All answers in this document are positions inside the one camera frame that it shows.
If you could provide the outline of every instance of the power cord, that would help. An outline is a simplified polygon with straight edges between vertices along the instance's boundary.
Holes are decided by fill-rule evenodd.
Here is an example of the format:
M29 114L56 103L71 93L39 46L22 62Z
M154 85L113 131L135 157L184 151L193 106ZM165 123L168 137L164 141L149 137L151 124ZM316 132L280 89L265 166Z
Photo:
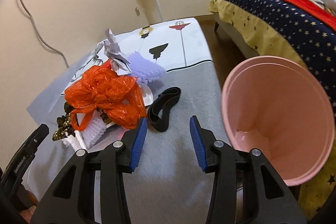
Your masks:
M36 24L35 24L35 21L34 21L34 18L33 18L33 16L32 16L32 14L29 12L29 10L27 9L27 7L25 6L25 4L23 3L22 0L20 0L20 3L21 3L21 5L22 5L23 9L24 9L24 10L26 11L26 13L28 14L29 19L30 19L30 21L31 21L31 23L32 23L32 25L33 25L34 31L35 31L36 35L38 36L38 38L41 40L41 42L42 42L46 47L48 47L49 49L51 49L51 50L53 50L54 52L60 54L60 55L63 57L64 62L65 62L65 64L67 65L67 68L69 68L69 63L68 63L68 60L66 59L64 53L62 53L61 51L59 51L59 50L53 48L53 47L50 46L46 41L44 41L44 39L41 37L41 35L40 35L40 33L39 33L39 31L38 31L38 29L37 29L37 27L36 27Z

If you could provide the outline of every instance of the white knitted fabric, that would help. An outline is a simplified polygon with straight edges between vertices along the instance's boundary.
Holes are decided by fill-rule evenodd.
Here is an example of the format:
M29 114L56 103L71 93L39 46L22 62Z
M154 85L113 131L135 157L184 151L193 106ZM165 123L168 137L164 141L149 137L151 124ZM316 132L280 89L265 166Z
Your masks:
M77 151L82 148L78 140L74 136L72 135L68 136L67 133L66 136L67 138L62 139L62 142L65 144L66 147L71 146L74 151Z
M83 118L84 114L77 114L79 124L82 122ZM86 147L90 149L92 146L94 146L96 142L100 139L100 137L104 134L105 130L106 124L100 117L99 113L95 110L88 126L81 132Z

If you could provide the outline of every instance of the wooden floor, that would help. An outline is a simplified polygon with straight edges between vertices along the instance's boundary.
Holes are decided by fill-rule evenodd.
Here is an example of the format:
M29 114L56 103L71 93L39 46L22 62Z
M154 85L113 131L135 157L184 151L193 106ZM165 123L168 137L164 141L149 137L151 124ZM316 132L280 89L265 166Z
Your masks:
M228 37L219 26L217 32L214 31L215 20L196 18L202 28L205 38L215 64L219 84L222 87L230 71L245 60L234 42Z

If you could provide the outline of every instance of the black elastic band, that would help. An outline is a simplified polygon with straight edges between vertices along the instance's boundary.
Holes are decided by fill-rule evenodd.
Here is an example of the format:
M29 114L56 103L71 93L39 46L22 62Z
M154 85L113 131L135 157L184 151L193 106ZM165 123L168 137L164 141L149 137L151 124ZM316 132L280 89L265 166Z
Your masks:
M157 131L164 132L169 126L170 109L179 101L181 89L177 86L165 90L148 109L148 121Z

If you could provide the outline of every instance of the plastic container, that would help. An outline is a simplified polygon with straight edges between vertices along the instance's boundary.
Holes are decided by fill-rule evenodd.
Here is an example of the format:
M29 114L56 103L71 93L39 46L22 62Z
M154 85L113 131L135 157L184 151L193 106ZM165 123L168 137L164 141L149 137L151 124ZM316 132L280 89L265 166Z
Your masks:
M232 146L259 148L288 186L315 176L334 141L334 115L323 87L280 57L237 65L223 86L222 115Z

